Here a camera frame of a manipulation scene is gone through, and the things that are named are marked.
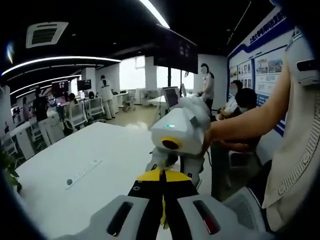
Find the face mask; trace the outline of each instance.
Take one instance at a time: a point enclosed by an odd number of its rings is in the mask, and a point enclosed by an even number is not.
[[[246,107],[239,107],[239,110],[241,113],[245,113],[246,111],[248,111],[248,108]]]
[[[203,73],[203,74],[207,74],[207,73],[208,73],[208,69],[207,69],[206,66],[203,66],[203,67],[201,68],[201,73]]]
[[[236,96],[237,92],[238,92],[238,89],[236,89],[236,88],[231,88],[230,91],[229,91],[229,93],[230,93],[232,96]]]

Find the television screen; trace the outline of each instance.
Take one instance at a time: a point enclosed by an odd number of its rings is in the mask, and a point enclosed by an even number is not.
[[[85,91],[91,89],[91,80],[77,81],[78,91]]]
[[[69,91],[68,81],[54,82],[51,85],[51,93],[55,98],[64,95],[64,92]]]
[[[178,33],[158,25],[153,65],[198,74],[198,46]]]

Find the ceiling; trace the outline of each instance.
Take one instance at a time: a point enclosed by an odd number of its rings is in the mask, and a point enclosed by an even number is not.
[[[150,0],[170,28],[198,45],[199,53],[227,56],[273,9],[268,0],[252,0],[240,25],[228,39],[245,12],[249,0],[185,1]],[[6,2],[0,16],[0,71],[34,59],[54,56],[94,56],[125,59],[137,55],[151,55],[157,19],[138,0],[106,0],[89,3],[51,1],[45,4]],[[43,22],[68,22],[55,45],[26,48],[28,26]],[[13,64],[8,60],[6,47],[12,43]],[[69,60],[65,64],[74,64]],[[81,61],[78,66],[51,67],[25,73],[12,71],[0,77],[2,85],[11,91],[55,77],[66,76],[90,65],[111,65],[108,61]],[[45,67],[53,66],[48,62]]]

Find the air vent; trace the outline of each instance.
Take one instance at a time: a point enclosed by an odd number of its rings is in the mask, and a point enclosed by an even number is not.
[[[26,32],[27,49],[56,44],[66,27],[67,22],[43,22],[31,25]]]

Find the white robot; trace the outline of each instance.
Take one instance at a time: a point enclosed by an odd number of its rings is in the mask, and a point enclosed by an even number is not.
[[[171,110],[151,128],[155,145],[146,172],[159,167],[170,168],[180,157],[181,173],[191,178],[194,186],[200,182],[199,173],[204,163],[201,155],[205,132],[210,128],[210,112],[199,97],[182,97],[181,108]]]

